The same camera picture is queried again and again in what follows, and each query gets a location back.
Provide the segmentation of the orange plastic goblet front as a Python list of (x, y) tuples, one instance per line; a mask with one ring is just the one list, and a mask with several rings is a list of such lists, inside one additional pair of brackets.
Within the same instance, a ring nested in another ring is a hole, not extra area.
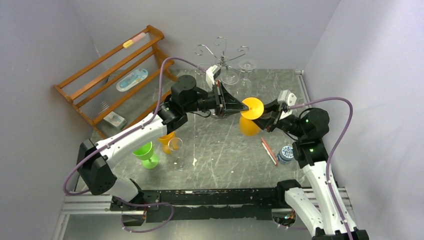
[(239, 129), (244, 136), (252, 137), (257, 135), (261, 128), (254, 122), (264, 113), (265, 107), (263, 102), (256, 97), (247, 97), (242, 101), (247, 106), (247, 110), (243, 110), (240, 114)]

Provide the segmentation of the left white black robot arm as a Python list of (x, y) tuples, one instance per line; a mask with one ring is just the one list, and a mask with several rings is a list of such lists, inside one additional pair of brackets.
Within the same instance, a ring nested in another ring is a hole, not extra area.
[(143, 203), (142, 190), (133, 181), (113, 173), (117, 163), (143, 145), (176, 131), (188, 121), (188, 113), (211, 111), (222, 117), (246, 110), (247, 105), (219, 83), (214, 82), (212, 90), (207, 92), (197, 87), (193, 76), (180, 76), (157, 113), (150, 113), (124, 131), (97, 143), (90, 139), (83, 141), (79, 146), (77, 172), (92, 195), (109, 193), (122, 199), (130, 210), (137, 210)]

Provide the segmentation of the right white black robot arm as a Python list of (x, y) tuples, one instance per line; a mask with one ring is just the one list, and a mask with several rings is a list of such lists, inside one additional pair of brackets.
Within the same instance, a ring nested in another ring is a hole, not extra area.
[(292, 144), (294, 159), (307, 177), (317, 200), (314, 205), (296, 180), (283, 180), (277, 184), (275, 202), (280, 207), (290, 206), (299, 217), (313, 240), (368, 240), (366, 230), (360, 229), (343, 204), (342, 197), (331, 168), (333, 154), (346, 133), (344, 128), (331, 151), (323, 143), (323, 136), (329, 132), (330, 117), (326, 110), (309, 107), (299, 116), (290, 110), (286, 102), (274, 100), (253, 106), (253, 122), (262, 130), (272, 132), (280, 129), (296, 137)]

